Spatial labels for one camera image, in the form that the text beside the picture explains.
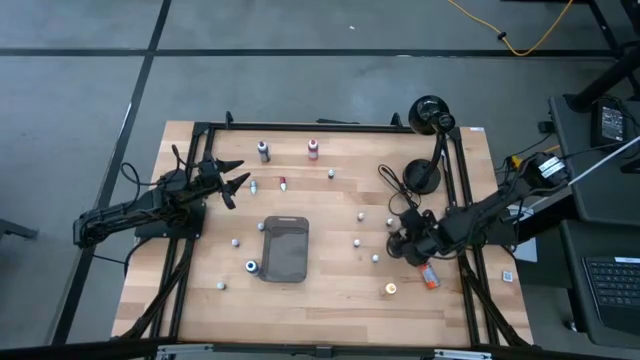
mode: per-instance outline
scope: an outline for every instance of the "lamp base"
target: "lamp base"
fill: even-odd
[[[414,194],[425,195],[434,192],[440,185],[440,170],[438,168],[430,169],[431,161],[425,159],[416,159],[407,164],[402,172],[402,180],[407,189]],[[431,171],[429,179],[423,186],[418,186],[420,180],[428,172]]]

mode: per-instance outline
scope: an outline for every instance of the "wooden tabletop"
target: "wooden tabletop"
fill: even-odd
[[[153,174],[156,179],[175,166],[171,145],[186,157],[193,122],[169,121]],[[462,128],[465,157],[474,200],[496,190],[493,165],[484,130]],[[319,159],[307,158],[307,141],[319,142]],[[269,144],[271,162],[262,164],[257,143]],[[432,260],[442,285],[428,290],[418,270],[385,251],[392,216],[388,201],[393,189],[380,177],[379,164],[398,176],[415,158],[430,158],[435,138],[415,134],[216,130],[213,154],[221,160],[244,160],[231,179],[251,172],[238,191],[236,209],[228,210],[219,195],[207,200],[206,223],[197,240],[189,274],[179,340],[234,343],[333,344],[376,346],[468,346],[464,303],[457,261]],[[462,189],[451,149],[456,193]],[[335,178],[327,172],[334,169]],[[287,179],[287,191],[279,186]],[[394,202],[396,211],[402,203]],[[447,205],[444,181],[423,196],[421,209],[436,217]],[[357,214],[365,219],[357,221]],[[257,224],[267,216],[302,216],[309,220],[307,278],[298,284],[263,282],[244,264],[260,262],[264,234]],[[240,247],[231,240],[237,238]],[[354,248],[353,240],[362,245]],[[113,335],[128,330],[158,291],[168,240],[154,239],[132,257],[113,327]],[[501,248],[484,248],[491,295],[521,337],[531,341],[517,271]],[[373,263],[371,256],[380,261]],[[502,281],[511,271],[514,282]],[[216,284],[223,281],[227,289]],[[395,283],[393,296],[381,295]],[[167,302],[161,334],[168,333],[173,297]],[[481,338],[487,341],[481,304],[476,299]]]

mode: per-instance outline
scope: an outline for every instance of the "black lamp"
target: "black lamp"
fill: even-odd
[[[449,113],[449,107],[437,96],[427,95],[416,100],[409,109],[409,125],[416,134],[436,134],[436,146],[431,161],[416,159],[407,164],[402,179],[405,186],[415,194],[434,192],[440,184],[438,161],[442,152],[442,144],[446,141],[446,133],[456,126],[456,121]]]

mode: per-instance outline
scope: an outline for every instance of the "gray floor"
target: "gray floor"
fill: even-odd
[[[459,0],[533,44],[561,4]],[[619,40],[633,39],[619,4],[600,1]],[[0,4],[0,48],[146,48],[160,0],[8,0]],[[160,48],[502,49],[495,34],[445,0],[174,0]],[[543,48],[605,49],[593,16],[574,6]],[[59,304],[75,248],[71,223],[95,201],[142,59],[0,57],[0,218],[38,227],[35,242],[0,244],[0,348],[41,345]],[[156,58],[125,160],[149,178],[166,120],[311,122],[319,117],[388,123],[421,95],[437,94],[461,125],[486,128],[496,163],[540,135],[549,96],[575,92],[607,60],[375,57]],[[627,83],[616,94],[630,94]],[[554,144],[549,139],[546,145]],[[134,188],[119,179],[112,202]],[[130,232],[98,254],[122,259]],[[107,339],[122,267],[95,260],[70,341]],[[544,348],[638,358],[566,331],[566,295],[526,286],[535,342]],[[245,358],[243,355],[224,357]],[[284,358],[270,355],[267,358]]]

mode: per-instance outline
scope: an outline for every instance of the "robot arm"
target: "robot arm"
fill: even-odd
[[[133,201],[90,210],[80,215],[73,223],[73,243],[80,248],[91,247],[115,232],[158,220],[166,222],[170,227],[179,227],[189,218],[189,203],[215,192],[221,193],[227,208],[234,209],[231,196],[250,173],[226,184],[220,173],[231,171],[243,162],[220,161],[205,153],[203,160],[197,164],[198,175],[191,182],[188,182],[183,170],[176,169],[163,175],[156,188]]]
[[[517,176],[505,181],[498,191],[466,208],[450,210],[436,221],[429,210],[409,209],[400,216],[403,229],[389,238],[387,250],[395,258],[404,257],[411,265],[426,263],[439,253],[460,253],[467,245],[482,241],[507,206],[531,195],[551,195],[569,182],[569,171],[552,154],[536,153],[525,159]]]

